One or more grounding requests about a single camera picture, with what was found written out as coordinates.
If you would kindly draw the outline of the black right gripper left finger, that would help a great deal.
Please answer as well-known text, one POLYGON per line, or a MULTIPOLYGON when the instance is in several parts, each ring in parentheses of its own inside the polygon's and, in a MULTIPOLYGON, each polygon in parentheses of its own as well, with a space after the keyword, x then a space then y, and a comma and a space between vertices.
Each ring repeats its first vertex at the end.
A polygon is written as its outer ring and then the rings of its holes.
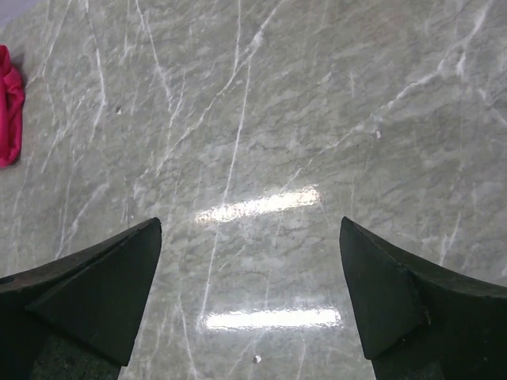
POLYGON ((162 247, 150 218, 1 279, 3 379, 116 379, 129 364, 162 247))

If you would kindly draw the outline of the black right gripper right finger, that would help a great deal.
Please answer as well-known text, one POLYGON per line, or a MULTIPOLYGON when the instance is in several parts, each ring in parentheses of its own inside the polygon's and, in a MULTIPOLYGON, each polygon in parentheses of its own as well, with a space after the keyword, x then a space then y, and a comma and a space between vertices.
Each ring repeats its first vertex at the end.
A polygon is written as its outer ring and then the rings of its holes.
POLYGON ((504 379, 506 289, 409 253, 349 218, 341 262, 378 379, 504 379))

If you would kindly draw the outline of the folded magenta t shirt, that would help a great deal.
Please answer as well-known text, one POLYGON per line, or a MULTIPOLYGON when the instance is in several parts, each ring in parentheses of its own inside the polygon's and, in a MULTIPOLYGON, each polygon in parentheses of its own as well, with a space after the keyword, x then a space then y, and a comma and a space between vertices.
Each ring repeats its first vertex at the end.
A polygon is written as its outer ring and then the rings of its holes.
POLYGON ((1 46, 1 167, 12 165, 22 147, 23 79, 12 64, 7 46, 1 46))

